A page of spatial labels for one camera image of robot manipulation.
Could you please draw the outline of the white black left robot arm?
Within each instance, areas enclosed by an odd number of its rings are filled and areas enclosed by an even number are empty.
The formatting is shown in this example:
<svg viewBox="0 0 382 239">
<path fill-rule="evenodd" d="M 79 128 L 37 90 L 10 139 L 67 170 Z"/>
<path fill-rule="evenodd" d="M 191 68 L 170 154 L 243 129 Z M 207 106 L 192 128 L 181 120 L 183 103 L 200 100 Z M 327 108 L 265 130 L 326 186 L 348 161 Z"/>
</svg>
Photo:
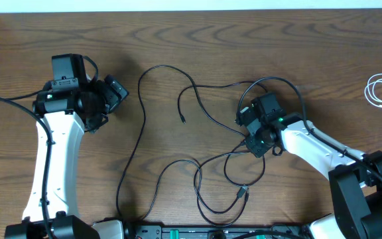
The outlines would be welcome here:
<svg viewBox="0 0 382 239">
<path fill-rule="evenodd" d="M 123 223 L 105 218 L 89 225 L 80 219 L 76 179 L 85 133 L 96 132 L 128 96 L 111 75 L 86 74 L 88 56 L 52 57 L 54 78 L 32 103 L 38 150 L 32 190 L 22 221 L 5 229 L 5 238 L 124 238 Z"/>
</svg>

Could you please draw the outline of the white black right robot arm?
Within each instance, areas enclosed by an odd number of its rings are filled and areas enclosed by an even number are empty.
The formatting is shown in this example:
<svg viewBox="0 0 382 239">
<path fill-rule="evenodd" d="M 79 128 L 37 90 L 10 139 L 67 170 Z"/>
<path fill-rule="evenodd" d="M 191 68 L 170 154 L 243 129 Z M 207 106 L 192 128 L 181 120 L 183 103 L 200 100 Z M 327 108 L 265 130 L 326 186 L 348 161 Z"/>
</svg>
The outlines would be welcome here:
<svg viewBox="0 0 382 239">
<path fill-rule="evenodd" d="M 330 184 L 333 213 L 308 226 L 312 238 L 382 238 L 382 151 L 366 154 L 318 130 L 299 113 L 287 114 L 273 93 L 237 113 L 256 157 L 279 149 L 305 160 Z"/>
</svg>

